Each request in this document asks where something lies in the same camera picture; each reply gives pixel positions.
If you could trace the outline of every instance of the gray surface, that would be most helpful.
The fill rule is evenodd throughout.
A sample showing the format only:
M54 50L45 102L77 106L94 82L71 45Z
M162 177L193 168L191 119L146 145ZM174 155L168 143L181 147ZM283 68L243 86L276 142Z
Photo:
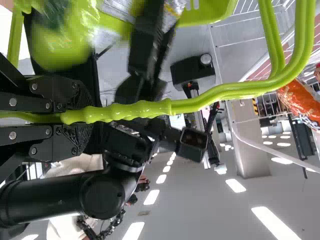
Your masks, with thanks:
M171 50L163 63L160 74L160 79L168 82L164 98L169 97L174 100L187 98L183 91L177 91L174 88L170 66L177 61L204 53L210 53L211 56L214 57L209 25L184 27L176 30ZM122 44L111 48L98 60L97 65L102 103L105 103L107 99L108 104L111 104L114 101L116 87L128 77L128 54L128 45ZM214 85L214 76L203 78L199 82L199 93L205 92Z
M35 72L34 72L34 70L32 68L32 64L31 64L30 58L19 60L18 70L23 75L34 75L35 74Z
M240 13L240 7L245 1L251 2L250 0L240 0L236 13ZM283 14L281 14L283 8L278 6L274 10L279 32L284 33L287 25ZM267 51L260 13L258 11L242 12L212 26L212 38L222 82L237 82Z
M238 100L227 102L229 124L232 128L236 127L242 136L262 144L261 128L258 117L254 114L252 100L243 100L243 102L244 106L240 106ZM256 120L237 123L254 118ZM233 133L231 134L237 174L244 179L269 176L271 173L267 161L267 153L239 141Z
M283 0L272 0L272 5L277 6L282 4ZM233 14L243 14L252 11L259 10L259 5L257 0L238 0Z
M128 209L110 240L121 240L130 224L140 221L145 225L139 240L275 240L251 212L257 206L268 207L302 240L319 236L318 175L310 173L304 183L300 167L270 162L272 176L244 180L236 176L233 157L232 150L221 154L228 168L226 175L176 158L165 183L152 185L160 190L155 204L143 206L145 195L138 195L142 202ZM152 183L164 165L157 163L146 169ZM247 192L231 191L225 183L231 178L241 182ZM148 210L149 215L138 216Z

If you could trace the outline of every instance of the blurred green object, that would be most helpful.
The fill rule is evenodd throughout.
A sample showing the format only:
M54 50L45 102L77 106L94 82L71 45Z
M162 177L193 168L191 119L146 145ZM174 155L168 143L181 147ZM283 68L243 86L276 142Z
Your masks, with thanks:
M7 59L18 68L19 63L19 53L20 53L20 43L22 35L22 25L24 24L24 16L22 12L17 10L17 7L13 7L9 46Z
M34 60L51 72L86 62L95 35L107 34L127 41L133 29L130 21L101 11L103 0L15 0L14 3L15 13L20 9L29 14L31 7L39 12L41 20L34 21L29 50ZM145 0L134 0L129 15L137 17L144 3ZM233 13L236 4L237 0L199 0L198 9L191 7L182 13L179 27L225 19Z
M268 0L258 2L272 64L272 72L267 80L225 83L191 99L165 99L160 102L139 101L131 105L115 103L103 108L88 106L81 110L67 110L60 114L60 121L66 124L110 122L119 119L132 120L137 117L154 118L163 114L192 113L216 101L252 98L287 85L299 75L310 58L314 43L316 0L296 2L294 51L286 66L272 4ZM50 116L46 116L45 121L39 116L34 119L35 122L42 123L50 121ZM57 119L57 114L52 115L53 121Z

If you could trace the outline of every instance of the ceiling light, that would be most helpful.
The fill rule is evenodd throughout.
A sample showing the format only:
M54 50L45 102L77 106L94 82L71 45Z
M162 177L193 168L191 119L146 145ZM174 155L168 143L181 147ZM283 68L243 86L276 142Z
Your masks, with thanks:
M203 161L203 167L204 167L204 169L210 169L211 166L210 166L209 161L204 160L204 161Z
M160 176L158 176L158 179L156 180L156 184L163 184L165 182L167 178L167 175L166 174L162 174Z
M265 206L251 208L251 211L278 240L301 240L284 222Z
M277 145L278 145L279 147L289 147L289 146L291 146L291 143L279 142L279 143L277 143Z
M235 193L242 193L247 191L247 189L241 185L240 182L238 182L235 179L228 179L225 180L225 183L229 185L229 187L235 192Z
M37 237L39 237L38 234L32 234L32 235L25 236L24 238L22 238L22 240L35 240Z
M285 165L292 164L292 161L282 157L273 157L271 158L271 160L279 164L285 164Z
M6 184L6 180L4 180L4 181L0 184L0 188L2 188L3 185L5 185L5 184Z
M167 173L170 171L170 166L165 166L162 170L162 172Z
M309 172L312 172L312 173L316 173L315 170L313 170L313 169L311 169L311 168L309 168L309 167L307 167L305 170L307 170L307 171L309 171Z
M169 160L173 161L173 160L175 160L175 158L176 158L176 153L173 152L171 157L169 158Z
M148 196L146 196L146 199L144 200L143 205L152 205L157 200L158 194L160 190L152 190L149 192Z
M122 240L138 240L139 235L144 228L145 223L143 221L132 223L126 231Z
M224 174L227 173L227 171L225 171L225 170L217 170L216 173L219 174L219 175L224 175Z
M226 174L227 173L227 166L224 164L224 163L222 163L222 164L220 164L220 165L218 165L218 166L216 166L215 168L214 168L214 171L216 171L216 173L217 174L219 174L219 175L224 175L224 174Z
M155 139L152 138L152 137L150 137L150 136L148 136L148 139L150 139L151 142L154 142L154 141L155 141Z

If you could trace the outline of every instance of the rectangular ceiling light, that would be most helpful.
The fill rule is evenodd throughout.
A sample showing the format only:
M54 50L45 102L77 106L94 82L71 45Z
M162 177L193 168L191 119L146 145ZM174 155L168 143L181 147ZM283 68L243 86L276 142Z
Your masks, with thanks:
M144 200L143 205L152 205L157 200L157 197L159 195L160 190L152 190L149 192L148 196L146 196L146 199Z
M171 157L169 158L170 161L175 160L177 154L175 152L172 153Z
M273 158L271 158L271 160L276 163L285 164L285 165L289 165L289 164L293 163L292 161L285 159L285 158L282 158L282 157L273 157Z
M167 178L167 175L166 174L162 174L158 177L158 179L156 180L156 184L163 184L165 182Z
M307 72L304 72L303 73L303 75L305 76L305 77L308 77L308 76L310 76L310 75L312 75L312 74L314 74L314 72L313 71L307 71Z
M242 193L247 191L247 189L241 185L240 182L238 182L235 179L228 179L225 180L225 183L229 185L229 187L235 192L235 193Z
M6 180L4 180L4 181L0 184L0 188L2 188L3 185L5 185L5 184L6 184Z
M122 240L138 240L145 223L143 221L132 223Z
M265 206L251 208L251 211L278 240L301 240L284 222Z
M25 236L21 240L35 240L37 237L39 237L39 234L32 234L32 235Z
M170 171L170 168L171 168L170 166L165 166L165 167L163 168L162 172L167 173L167 172Z

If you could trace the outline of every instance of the person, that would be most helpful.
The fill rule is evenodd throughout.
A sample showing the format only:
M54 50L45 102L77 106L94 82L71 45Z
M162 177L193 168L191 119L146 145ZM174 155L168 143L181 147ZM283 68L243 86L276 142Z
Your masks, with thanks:
M315 65L315 70L313 75L315 76L315 79L320 83L320 63Z
M81 174L104 169L101 154L85 154L65 159L60 162L52 163L52 168L45 174L45 178L53 178L72 174ZM145 175L141 175L138 184L149 183ZM133 205L137 201L133 194L126 203L127 206ZM46 239L47 240L90 240L85 232L77 226L78 215L63 215L49 219ZM93 229L98 220L88 217L85 222Z

